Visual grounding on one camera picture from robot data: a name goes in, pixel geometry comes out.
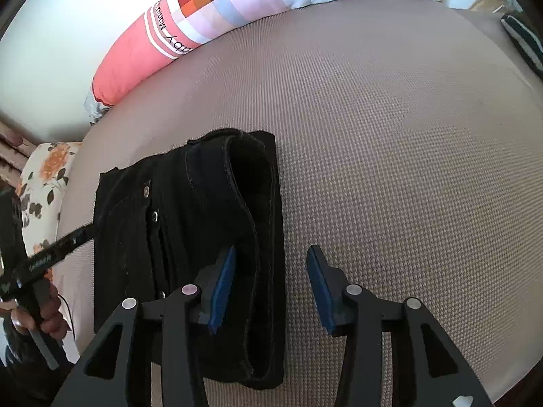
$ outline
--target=black cable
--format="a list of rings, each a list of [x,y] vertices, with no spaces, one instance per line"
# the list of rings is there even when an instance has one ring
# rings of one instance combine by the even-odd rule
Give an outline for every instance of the black cable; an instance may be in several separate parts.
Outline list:
[[[59,297],[62,299],[62,301],[64,301],[64,304],[66,304],[66,307],[68,308],[68,315],[70,315],[70,324],[71,324],[71,329],[72,329],[73,342],[75,343],[75,347],[77,347],[77,343],[75,342],[75,330],[73,328],[73,318],[72,318],[72,311],[70,311],[70,305],[68,304],[68,302],[62,295],[59,294]]]

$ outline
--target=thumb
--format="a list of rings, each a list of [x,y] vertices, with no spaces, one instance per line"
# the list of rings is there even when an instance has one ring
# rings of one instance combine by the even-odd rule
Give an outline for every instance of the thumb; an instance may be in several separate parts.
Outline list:
[[[36,330],[36,322],[31,315],[22,308],[12,310],[12,323],[18,333],[26,335],[28,330]]]

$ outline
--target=round metal pin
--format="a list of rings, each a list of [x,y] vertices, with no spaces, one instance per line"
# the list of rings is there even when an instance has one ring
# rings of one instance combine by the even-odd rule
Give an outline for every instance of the round metal pin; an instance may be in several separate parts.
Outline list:
[[[181,292],[183,292],[185,295],[194,295],[196,292],[198,292],[198,287],[195,284],[186,284],[181,289]]]
[[[407,307],[411,309],[420,309],[422,306],[422,303],[416,298],[408,298],[406,304]]]
[[[362,293],[362,288],[357,284],[350,284],[347,286],[347,293],[350,295],[360,295]]]
[[[137,301],[135,298],[125,298],[123,301],[123,308],[124,309],[132,309],[137,304]]]

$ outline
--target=finger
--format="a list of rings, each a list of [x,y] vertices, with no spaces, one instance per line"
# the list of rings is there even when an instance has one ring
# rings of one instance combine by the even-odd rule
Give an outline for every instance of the finger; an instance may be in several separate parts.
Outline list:
[[[59,329],[63,322],[64,318],[62,314],[60,312],[57,312],[50,319],[41,323],[40,329],[46,334],[50,334],[51,332],[55,332],[57,329]]]
[[[51,286],[49,287],[49,295],[51,298],[57,298],[59,296],[59,290],[53,283],[51,283]]]
[[[31,314],[21,308],[12,310],[12,323],[20,334],[28,333],[27,330],[36,330],[36,322],[31,317]]]
[[[68,323],[64,321],[64,323],[61,324],[61,326],[50,333],[50,336],[55,338],[56,340],[63,340],[68,332]]]
[[[59,311],[59,308],[60,299],[55,297],[43,305],[43,307],[40,309],[40,315],[44,320],[48,320]]]

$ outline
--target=floral pillow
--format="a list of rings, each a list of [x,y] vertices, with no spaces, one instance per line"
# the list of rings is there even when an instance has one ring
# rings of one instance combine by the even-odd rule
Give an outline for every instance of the floral pillow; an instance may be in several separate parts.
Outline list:
[[[21,199],[23,239],[28,255],[56,240],[60,206],[80,142],[41,144],[24,166],[17,194]]]

